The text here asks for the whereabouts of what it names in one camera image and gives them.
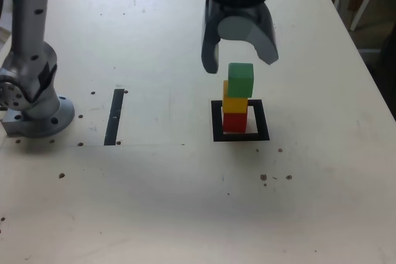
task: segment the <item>black square outline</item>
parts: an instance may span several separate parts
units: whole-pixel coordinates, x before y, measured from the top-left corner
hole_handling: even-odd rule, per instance
[[[253,106],[256,119],[257,133],[246,134],[224,134],[222,119],[222,100],[212,100],[212,127],[214,142],[260,142],[270,140],[267,122],[265,121],[264,108],[260,99],[247,101],[248,106]]]

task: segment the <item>table surface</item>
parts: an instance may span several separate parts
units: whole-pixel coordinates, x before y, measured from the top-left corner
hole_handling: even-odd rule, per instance
[[[204,0],[49,0],[76,118],[19,144],[1,129],[1,263],[396,263],[395,121],[331,0],[267,5],[280,59],[222,41],[210,75]],[[229,62],[254,64],[270,141],[213,143]]]

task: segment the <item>black tape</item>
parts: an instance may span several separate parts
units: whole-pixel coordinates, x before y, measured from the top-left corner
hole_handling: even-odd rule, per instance
[[[260,142],[263,140],[270,140],[261,100],[248,100],[247,105],[253,106],[257,133],[224,134],[222,120],[223,101],[212,100],[212,127],[214,142]]]
[[[123,107],[123,99],[124,89],[114,89],[104,145],[116,145],[118,124],[119,119],[121,118],[121,108]]]

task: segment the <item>red cube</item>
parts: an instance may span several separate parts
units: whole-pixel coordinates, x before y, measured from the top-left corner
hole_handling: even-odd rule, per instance
[[[248,113],[223,114],[223,132],[245,133]]]

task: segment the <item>block tower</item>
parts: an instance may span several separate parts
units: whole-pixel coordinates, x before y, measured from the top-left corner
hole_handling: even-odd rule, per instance
[[[253,93],[253,64],[230,63],[223,83],[223,131],[245,133],[248,98]]]

